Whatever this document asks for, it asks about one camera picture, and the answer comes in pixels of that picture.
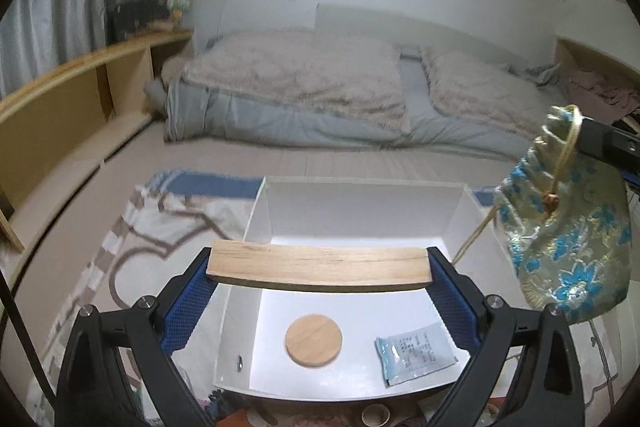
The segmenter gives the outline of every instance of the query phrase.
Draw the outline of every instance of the white cup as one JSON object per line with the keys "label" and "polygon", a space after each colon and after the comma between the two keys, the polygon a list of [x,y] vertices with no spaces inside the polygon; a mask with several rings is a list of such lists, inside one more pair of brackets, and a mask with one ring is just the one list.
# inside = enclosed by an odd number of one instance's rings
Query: white cup
{"label": "white cup", "polygon": [[391,419],[391,412],[381,403],[367,405],[362,411],[362,423],[367,427],[384,427]]}

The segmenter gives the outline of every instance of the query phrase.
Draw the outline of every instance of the small packet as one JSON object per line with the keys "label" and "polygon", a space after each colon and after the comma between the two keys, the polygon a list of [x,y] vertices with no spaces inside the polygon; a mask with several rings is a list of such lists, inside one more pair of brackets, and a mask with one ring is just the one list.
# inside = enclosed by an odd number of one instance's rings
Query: small packet
{"label": "small packet", "polygon": [[458,361],[441,324],[377,338],[376,349],[387,387],[434,373]]}

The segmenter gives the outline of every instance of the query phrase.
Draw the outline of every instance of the patterned blanket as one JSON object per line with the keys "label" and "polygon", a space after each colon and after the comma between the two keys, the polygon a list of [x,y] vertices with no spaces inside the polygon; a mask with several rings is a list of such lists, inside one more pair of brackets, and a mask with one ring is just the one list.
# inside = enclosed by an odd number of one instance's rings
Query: patterned blanket
{"label": "patterned blanket", "polygon": [[[92,303],[100,311],[128,308],[142,295],[157,295],[213,239],[241,239],[261,181],[261,178],[240,179],[178,170],[158,172],[146,185],[137,187],[50,330],[42,360],[53,386],[58,381],[65,346],[80,307]],[[481,204],[492,203],[490,192],[478,191],[476,196]],[[172,356],[204,407],[212,391],[215,371],[215,357],[210,356],[215,350],[212,331],[214,323],[220,322],[222,311],[214,294],[187,347]],[[596,319],[595,323],[611,374],[616,375],[602,320]],[[606,386],[604,371],[589,325],[573,326],[572,333],[588,406],[596,391]],[[129,381],[140,391],[142,381],[132,353],[130,349],[125,352],[123,362]],[[140,395],[145,414],[152,421],[154,410],[148,396]],[[27,410],[39,425],[53,426],[53,411],[35,379],[30,384]]]}

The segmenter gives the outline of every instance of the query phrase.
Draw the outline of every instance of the gray bedding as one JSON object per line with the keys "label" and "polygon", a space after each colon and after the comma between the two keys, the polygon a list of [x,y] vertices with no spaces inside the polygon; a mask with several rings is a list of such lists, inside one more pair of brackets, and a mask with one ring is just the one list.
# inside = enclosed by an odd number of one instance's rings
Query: gray bedding
{"label": "gray bedding", "polygon": [[434,146],[509,158],[520,158],[526,152],[529,141],[521,136],[437,113],[419,60],[402,58],[399,70],[410,117],[409,133],[348,116],[174,81],[164,104],[166,139],[211,136],[271,146],[326,148]]}

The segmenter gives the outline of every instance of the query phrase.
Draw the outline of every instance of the silver screw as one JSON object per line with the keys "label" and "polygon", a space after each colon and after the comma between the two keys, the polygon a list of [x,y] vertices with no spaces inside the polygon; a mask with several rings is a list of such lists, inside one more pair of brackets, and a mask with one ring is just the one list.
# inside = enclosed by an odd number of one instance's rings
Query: silver screw
{"label": "silver screw", "polygon": [[94,307],[91,306],[91,304],[85,304],[84,306],[82,306],[82,308],[80,308],[81,317],[88,317],[93,312],[94,312]]}
{"label": "silver screw", "polygon": [[562,315],[562,310],[560,309],[560,306],[558,306],[557,304],[549,304],[549,305],[546,306],[546,309],[554,317],[559,317],[560,315]]}
{"label": "silver screw", "polygon": [[489,308],[494,310],[499,310],[504,306],[504,300],[499,295],[487,296],[486,303],[489,304]]}
{"label": "silver screw", "polygon": [[143,310],[148,310],[153,306],[156,302],[156,298],[153,295],[145,295],[138,299],[138,308],[142,308]]}

